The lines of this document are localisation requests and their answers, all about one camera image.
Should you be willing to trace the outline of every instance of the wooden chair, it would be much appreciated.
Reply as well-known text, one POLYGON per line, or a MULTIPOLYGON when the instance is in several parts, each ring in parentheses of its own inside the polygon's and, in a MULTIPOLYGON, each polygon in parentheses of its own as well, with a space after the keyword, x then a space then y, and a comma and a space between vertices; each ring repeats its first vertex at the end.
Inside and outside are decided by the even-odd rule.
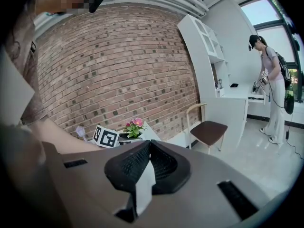
POLYGON ((224 135, 227 130, 227 126, 212 121, 206 121, 205 115, 205 106, 207 103, 195 104, 186 111, 187 122, 188 122, 188 140, 189 140, 189 149, 191 149, 191 135, 193 135, 198 141, 208 146, 208 154, 210 154, 210 147, 214 145, 220 138, 222 138, 220 149, 222 150, 222 144, 224 140, 224 135), (194 127, 190 131, 190 122, 189 122, 189 112, 197 107, 204 107, 204 121, 194 127))

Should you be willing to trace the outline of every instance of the flower pot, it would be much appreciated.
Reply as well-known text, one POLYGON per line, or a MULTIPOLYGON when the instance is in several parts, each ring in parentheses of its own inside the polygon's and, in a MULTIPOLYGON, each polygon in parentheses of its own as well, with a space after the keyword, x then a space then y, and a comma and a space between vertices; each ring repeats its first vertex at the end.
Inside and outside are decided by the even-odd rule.
POLYGON ((140 133, 136 138, 134 138, 134 137, 128 138, 128 135, 129 135, 129 133, 120 133, 119 134, 118 142, 120 145, 143 140, 143 133, 140 133))

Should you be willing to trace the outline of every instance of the brown chair seat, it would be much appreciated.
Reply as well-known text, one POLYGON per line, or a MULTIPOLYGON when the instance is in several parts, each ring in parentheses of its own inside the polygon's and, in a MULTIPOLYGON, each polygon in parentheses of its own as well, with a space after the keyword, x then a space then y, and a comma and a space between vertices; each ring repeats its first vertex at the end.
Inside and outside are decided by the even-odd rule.
POLYGON ((190 133, 208 146, 214 145, 227 130, 227 126, 212 121, 205 121, 193 128, 190 133))

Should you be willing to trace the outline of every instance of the pink flower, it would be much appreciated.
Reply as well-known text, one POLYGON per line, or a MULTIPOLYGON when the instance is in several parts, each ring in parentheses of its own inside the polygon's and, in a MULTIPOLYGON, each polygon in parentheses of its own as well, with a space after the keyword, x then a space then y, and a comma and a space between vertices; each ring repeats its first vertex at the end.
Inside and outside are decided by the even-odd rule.
POLYGON ((136 117, 135 119, 132 120, 133 124, 142 127, 143 126, 143 120, 139 117, 136 117))

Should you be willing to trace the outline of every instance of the window frame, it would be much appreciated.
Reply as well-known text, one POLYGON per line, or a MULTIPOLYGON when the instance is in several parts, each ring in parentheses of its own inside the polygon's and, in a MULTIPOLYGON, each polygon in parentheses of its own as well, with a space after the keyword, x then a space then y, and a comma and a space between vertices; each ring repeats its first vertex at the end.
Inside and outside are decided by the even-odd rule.
MULTIPOLYGON (((243 7, 245 5, 248 5, 248 4, 256 2, 256 1, 259 1, 259 0, 246 0, 242 3, 240 3, 239 6, 243 7)), ((267 1, 270 3, 270 5, 276 11, 276 13, 280 17, 280 19, 265 22, 265 23, 261 23, 261 24, 257 24, 257 25, 253 25, 253 27, 255 28, 257 34, 258 34, 257 31, 261 30, 261 29, 267 29, 267 28, 276 27, 276 26, 283 26, 284 27, 284 29, 287 33, 290 45, 292 47, 292 51, 293 51, 294 59, 295 59, 295 62, 287 62, 287 67, 288 67, 288 69, 297 69, 298 70, 298 95, 297 95, 297 98, 295 99, 295 101, 301 103, 301 102, 303 102, 302 101, 302 76, 301 76, 302 71, 301 71, 301 64, 300 64, 299 54, 298 54, 298 51, 296 49, 295 40, 292 36, 292 33, 290 31, 290 28, 289 28, 287 22, 283 18, 281 12, 277 9, 277 7, 273 4, 273 2, 271 0, 267 0, 267 1)))

